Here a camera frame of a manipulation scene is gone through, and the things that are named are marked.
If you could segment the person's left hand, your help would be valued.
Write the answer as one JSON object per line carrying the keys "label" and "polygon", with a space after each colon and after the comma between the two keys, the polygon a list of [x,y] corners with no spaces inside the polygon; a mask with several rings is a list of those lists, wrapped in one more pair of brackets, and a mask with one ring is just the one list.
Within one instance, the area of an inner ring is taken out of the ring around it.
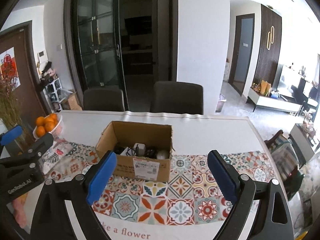
{"label": "person's left hand", "polygon": [[21,228],[25,228],[27,225],[27,217],[24,211],[24,204],[27,198],[27,193],[16,198],[12,201],[12,206],[14,208],[14,217],[16,222]]}

